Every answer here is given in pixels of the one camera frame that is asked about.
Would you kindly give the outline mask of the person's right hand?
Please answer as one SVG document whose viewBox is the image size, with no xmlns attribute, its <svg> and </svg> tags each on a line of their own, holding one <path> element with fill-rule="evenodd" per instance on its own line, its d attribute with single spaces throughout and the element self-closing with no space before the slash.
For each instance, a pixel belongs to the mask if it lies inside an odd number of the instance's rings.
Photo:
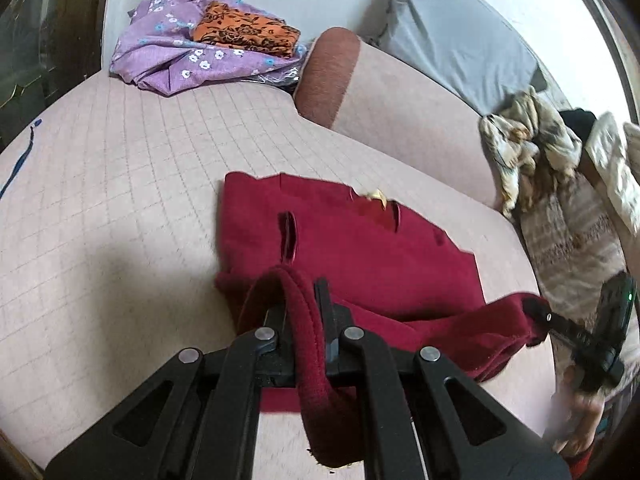
<svg viewBox="0 0 640 480">
<path fill-rule="evenodd" d="M 574 388 L 576 367 L 568 366 L 553 396 L 554 414 L 561 423 L 552 448 L 565 458 L 574 458 L 593 445 L 605 407 L 600 392 L 585 393 Z"/>
</svg>

